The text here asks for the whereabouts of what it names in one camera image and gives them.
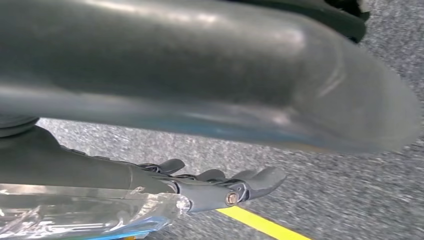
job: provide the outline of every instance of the bolt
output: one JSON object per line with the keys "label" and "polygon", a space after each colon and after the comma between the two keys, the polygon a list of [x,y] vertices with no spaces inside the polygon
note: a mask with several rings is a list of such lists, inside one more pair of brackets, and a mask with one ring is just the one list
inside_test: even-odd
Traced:
{"label": "bolt", "polygon": [[236,203],[238,201],[239,201],[239,195],[237,193],[235,193],[235,192],[232,191],[232,192],[229,192],[226,195],[225,203],[228,206],[234,206],[234,205],[236,205]]}

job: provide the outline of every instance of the floor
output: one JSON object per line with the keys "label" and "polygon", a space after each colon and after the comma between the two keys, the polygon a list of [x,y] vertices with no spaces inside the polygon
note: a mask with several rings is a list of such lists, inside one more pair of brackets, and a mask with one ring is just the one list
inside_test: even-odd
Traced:
{"label": "floor", "polygon": [[[362,47],[424,101],[424,0],[370,0]],[[314,154],[147,130],[43,119],[69,148],[134,163],[180,158],[186,171],[228,174],[264,166],[288,173],[284,186],[243,207],[314,240],[424,239],[424,137],[399,152]],[[148,240],[267,240],[219,212],[192,214]]]}

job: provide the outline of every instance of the yellow line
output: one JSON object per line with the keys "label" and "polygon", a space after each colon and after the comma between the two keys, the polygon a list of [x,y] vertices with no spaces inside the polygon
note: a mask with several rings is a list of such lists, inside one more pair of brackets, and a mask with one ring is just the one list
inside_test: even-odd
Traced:
{"label": "yellow line", "polygon": [[297,232],[266,220],[263,217],[237,206],[218,209],[217,211],[277,240],[311,240]]}

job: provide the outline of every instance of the plastic wrap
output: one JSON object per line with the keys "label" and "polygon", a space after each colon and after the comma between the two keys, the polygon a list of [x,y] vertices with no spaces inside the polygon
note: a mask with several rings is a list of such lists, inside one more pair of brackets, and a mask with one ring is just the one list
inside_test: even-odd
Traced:
{"label": "plastic wrap", "polygon": [[0,239],[108,240],[146,235],[186,213],[179,194],[0,184]]}

